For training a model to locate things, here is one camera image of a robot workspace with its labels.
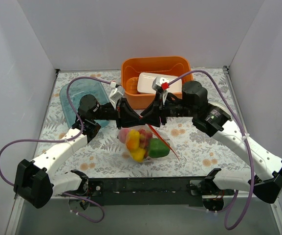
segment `green vegetable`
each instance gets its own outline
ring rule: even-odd
[[[170,153],[170,149],[168,148],[168,146],[164,144],[163,141],[156,138],[150,140],[148,155],[151,158],[166,157],[169,153]]]

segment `white container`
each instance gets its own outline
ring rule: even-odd
[[[176,76],[142,72],[140,73],[139,80],[137,82],[137,91],[143,94],[156,94],[156,91],[152,88],[152,82],[157,76],[161,76],[166,79],[166,82],[171,82],[176,79]],[[181,93],[182,92],[182,81],[178,80],[173,83],[169,89],[171,93]]]

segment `table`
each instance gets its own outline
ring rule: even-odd
[[[226,78],[222,69],[205,69],[215,79],[221,92],[235,111],[235,105],[231,97]],[[120,83],[121,72],[97,71],[97,72],[59,72],[52,97],[50,99],[48,113],[42,128],[40,139],[61,139],[68,131],[68,126],[60,103],[60,89],[72,79],[79,76],[95,76],[107,81]],[[201,82],[208,90],[208,99],[222,103],[215,87],[209,78],[201,73],[195,73],[194,79]],[[107,94],[111,87],[103,84]],[[101,129],[96,138],[86,147],[78,150],[56,172],[56,175],[72,169],[84,172],[90,178],[113,177],[178,177],[178,176],[204,176],[213,168],[232,171],[243,171],[249,166],[216,140],[197,130],[192,119],[187,117],[169,118],[165,126],[159,131],[170,137],[175,145],[180,160],[159,159],[137,163],[129,157],[128,151],[117,139],[118,129],[115,121]],[[40,143],[36,150],[36,156],[48,150],[53,144]]]

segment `plastic bag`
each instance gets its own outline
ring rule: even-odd
[[[152,160],[176,159],[177,156],[172,151],[175,149],[172,141],[167,135],[157,130],[156,133],[147,125],[122,128],[119,130],[118,139],[125,145],[130,156],[139,163]]]

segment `yellow pepper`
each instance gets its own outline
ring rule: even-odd
[[[129,151],[137,150],[140,146],[140,133],[137,130],[130,130],[126,138],[126,146]]]
[[[139,163],[143,161],[145,153],[146,150],[144,148],[138,148],[134,151],[130,151],[132,158]]]

